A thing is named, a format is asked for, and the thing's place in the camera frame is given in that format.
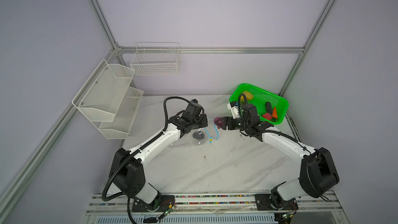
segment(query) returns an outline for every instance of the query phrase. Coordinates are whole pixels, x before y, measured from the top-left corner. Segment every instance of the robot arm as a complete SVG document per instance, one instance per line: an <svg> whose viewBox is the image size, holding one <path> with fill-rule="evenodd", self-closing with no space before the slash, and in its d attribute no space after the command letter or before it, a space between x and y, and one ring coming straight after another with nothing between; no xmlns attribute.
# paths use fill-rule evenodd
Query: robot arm
<svg viewBox="0 0 398 224"><path fill-rule="evenodd" d="M315 149L306 146L266 121L260 121L257 109L245 102L247 107L239 110L236 101L228 103L233 117L215 118L214 123L223 130L245 131L248 136L276 147L290 157L300 167L300 177L283 182L271 190L270 205L280 209L288 200L309 195L321 197L327 190L339 182L331 154L325 148Z"/></svg>
<svg viewBox="0 0 398 224"><path fill-rule="evenodd" d="M168 99L164 102L166 119L166 101ZM144 168L167 145L189 133L192 129L207 126L203 107L197 103L197 100L187 102L189 104L186 110L168 119L165 128L159 133L128 151L122 148L116 152L107 185L113 182L128 198L138 198L147 203L149 210L155 210L159 206L161 194L146 182ZM231 109L233 117L215 118L214 123L217 127L223 130L245 131L247 136L255 137L261 142L276 147L291 157L300 167L299 178L283 182L271 190L269 205L272 208L281 209L287 201L295 197L304 195L320 197L339 182L330 152L325 148L315 149L305 146L294 138L279 132L271 123L260 121L256 107L252 104L247 104L247 107L241 109L241 113L239 113L237 102L229 103L228 108ZM106 197L108 188L106 186L102 193L104 201L112 199L112 197Z"/></svg>
<svg viewBox="0 0 398 224"><path fill-rule="evenodd" d="M182 99L188 102L186 110L167 119L166 101ZM192 129L207 127L207 117L203 107L197 100L188 101L181 97L168 97L164 103L165 127L145 142L132 147L128 151L121 148L113 158L109 180L102 192L102 200L109 201L118 194L107 197L111 183L114 183L121 193L130 198L138 198L147 204L147 209L155 210L159 206L161 194L145 180L144 168L165 147L189 133Z"/></svg>

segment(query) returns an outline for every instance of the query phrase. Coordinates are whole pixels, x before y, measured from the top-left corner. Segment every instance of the table surface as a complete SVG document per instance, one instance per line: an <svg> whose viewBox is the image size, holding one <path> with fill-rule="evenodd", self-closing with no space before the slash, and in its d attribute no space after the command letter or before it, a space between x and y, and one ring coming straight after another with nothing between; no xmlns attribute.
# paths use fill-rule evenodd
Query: table surface
<svg viewBox="0 0 398 224"><path fill-rule="evenodd" d="M164 126L163 100L167 96L144 96L130 135L123 148L140 144ZM182 95L197 99L208 117L232 116L227 109L229 95ZM167 102L169 117L184 110L187 103L171 99ZM276 126L293 136L286 119ZM216 137L211 120L207 127ZM219 129L219 139L197 140L192 132L173 142L145 168L147 182L166 192L241 192L269 190L299 176L299 166L269 144L243 136L238 130ZM108 193L120 190L112 184Z"/></svg>

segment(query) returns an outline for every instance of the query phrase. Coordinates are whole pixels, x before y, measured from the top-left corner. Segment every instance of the gray wall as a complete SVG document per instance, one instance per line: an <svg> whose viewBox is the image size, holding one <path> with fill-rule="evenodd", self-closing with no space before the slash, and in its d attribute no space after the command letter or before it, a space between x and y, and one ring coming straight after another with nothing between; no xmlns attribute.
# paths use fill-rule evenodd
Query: gray wall
<svg viewBox="0 0 398 224"><path fill-rule="evenodd" d="M122 46L179 42L181 47L302 47L326 0L99 2ZM130 64L131 55L123 58ZM134 84L146 95L229 94L240 83L278 93L297 55L181 54L181 59L178 76L137 76Z"/></svg>
<svg viewBox="0 0 398 224"><path fill-rule="evenodd" d="M2 194L110 45L87 0L0 0L0 9ZM118 147L77 116L8 223L81 221Z"/></svg>
<svg viewBox="0 0 398 224"><path fill-rule="evenodd" d="M120 141L106 140L82 114L75 116L6 224L82 222Z"/></svg>
<svg viewBox="0 0 398 224"><path fill-rule="evenodd" d="M283 47L304 45L326 0L99 2L122 46L179 42L185 47Z"/></svg>
<svg viewBox="0 0 398 224"><path fill-rule="evenodd" d="M395 212L397 16L398 0L338 0L286 94L304 141L331 151L352 224Z"/></svg>

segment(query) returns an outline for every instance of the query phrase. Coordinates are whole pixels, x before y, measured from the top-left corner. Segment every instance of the black mounting plate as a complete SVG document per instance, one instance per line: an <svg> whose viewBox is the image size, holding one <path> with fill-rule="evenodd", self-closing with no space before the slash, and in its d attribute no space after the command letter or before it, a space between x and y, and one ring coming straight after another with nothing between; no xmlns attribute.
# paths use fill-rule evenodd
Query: black mounting plate
<svg viewBox="0 0 398 224"><path fill-rule="evenodd" d="M271 196L271 194L255 194L254 195L254 198L256 200L257 210L259 210L259 211L275 210L271 207L271 200L269 198L270 196ZM292 207L292 205L289 204L289 202L296 206L296 210L299 208L297 206L296 199L293 198L293 199L287 201L286 206L283 207L281 210L294 210L294 208Z"/></svg>
<svg viewBox="0 0 398 224"><path fill-rule="evenodd" d="M156 212L165 212L166 210L168 210L170 204L169 203L162 204L162 202L167 202L167 201L170 201L170 202L174 203L174 201L175 201L174 196L173 195L162 195L160 197L160 205L157 208ZM134 202L132 203L132 210L131 211L133 213L136 213L136 212L150 212L150 211L148 211L147 207L148 207L148 205L145 202L143 202L142 200L140 200L140 201L134 200Z"/></svg>

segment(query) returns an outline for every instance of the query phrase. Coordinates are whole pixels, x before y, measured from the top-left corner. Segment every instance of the wire mesh shelf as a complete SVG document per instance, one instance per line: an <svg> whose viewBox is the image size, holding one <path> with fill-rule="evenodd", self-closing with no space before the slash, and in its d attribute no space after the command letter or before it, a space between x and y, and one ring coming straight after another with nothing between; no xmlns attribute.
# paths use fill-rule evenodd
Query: wire mesh shelf
<svg viewBox="0 0 398 224"><path fill-rule="evenodd" d="M143 94L141 90L128 87L115 119L112 122L101 122L98 130L108 139L127 138Z"/></svg>
<svg viewBox="0 0 398 224"><path fill-rule="evenodd" d="M72 104L107 138L124 139L129 135L143 91L130 87L134 70L103 60L97 76L86 94Z"/></svg>
<svg viewBox="0 0 398 224"><path fill-rule="evenodd" d="M136 42L130 66L135 75L177 75L180 45L177 42Z"/></svg>

